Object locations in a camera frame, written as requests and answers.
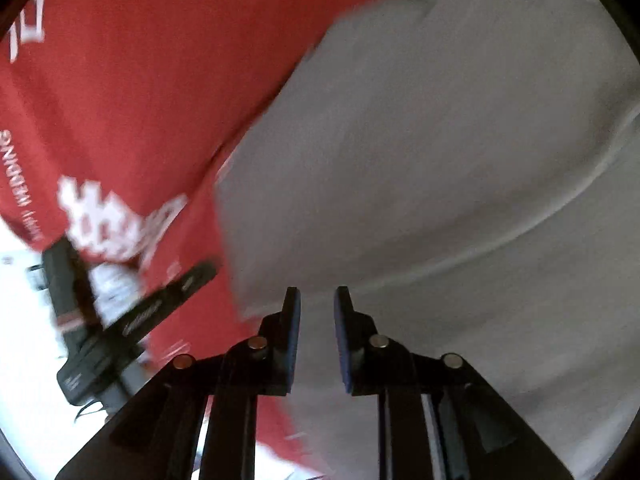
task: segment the screw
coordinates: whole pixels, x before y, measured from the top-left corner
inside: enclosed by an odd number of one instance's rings
[[[253,337],[249,338],[247,344],[249,345],[249,348],[251,350],[262,350],[264,348],[267,348],[269,342],[267,341],[267,338],[262,337],[261,335],[254,335]]]
[[[442,357],[442,362],[444,362],[445,366],[453,368],[454,370],[462,368],[462,365],[465,363],[458,354],[446,354]]]
[[[194,277],[189,276],[187,278],[187,281],[182,284],[182,291],[186,292],[187,290],[189,290],[190,286],[193,285],[193,281],[194,281]]]
[[[389,338],[386,335],[374,334],[369,338],[369,344],[373,348],[386,348],[389,346]]]
[[[191,365],[194,364],[194,362],[196,362],[196,359],[194,359],[189,354],[180,354],[174,357],[171,362],[174,365],[174,368],[176,368],[177,370],[186,370],[187,368],[190,368]]]

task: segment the gray cloth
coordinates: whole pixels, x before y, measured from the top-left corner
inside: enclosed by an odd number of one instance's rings
[[[332,478],[377,475],[337,285],[465,356],[578,478],[602,465],[640,404],[639,88],[591,0],[383,0],[300,64],[217,193],[242,312],[302,290],[289,403]]]

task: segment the red fabric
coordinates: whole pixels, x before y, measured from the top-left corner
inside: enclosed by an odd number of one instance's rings
[[[36,40],[17,19],[0,43],[0,214],[43,250],[71,231],[61,200],[93,186],[97,213],[84,204],[73,231],[87,259],[146,256],[148,290],[205,257],[223,264],[216,171],[302,55],[365,1],[33,0],[24,18],[37,28],[40,12]],[[176,197],[180,205],[155,213]],[[142,234],[127,242],[137,221]],[[223,265],[155,330],[150,350],[162,364],[176,351],[223,352],[251,333]],[[290,422],[269,404],[258,439],[300,460],[284,440]]]

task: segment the gray fabric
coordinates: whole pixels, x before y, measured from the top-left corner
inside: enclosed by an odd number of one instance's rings
[[[457,351],[579,478],[638,404],[640,70],[587,0],[385,0],[305,59],[223,171],[246,315],[303,293],[292,412],[337,479],[376,477],[332,291],[412,351]]]

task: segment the white printed pattern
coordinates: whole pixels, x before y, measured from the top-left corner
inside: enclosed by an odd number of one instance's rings
[[[20,11],[20,43],[42,43],[44,41],[44,0],[33,0],[35,4],[35,25],[27,25],[25,10]],[[18,57],[18,29],[15,22],[9,28],[9,60],[13,63]]]
[[[182,194],[142,218],[113,191],[103,201],[99,182],[87,180],[78,190],[74,178],[62,176],[58,181],[58,205],[68,215],[67,235],[74,247],[112,262],[125,262],[141,254],[143,269],[186,203]]]

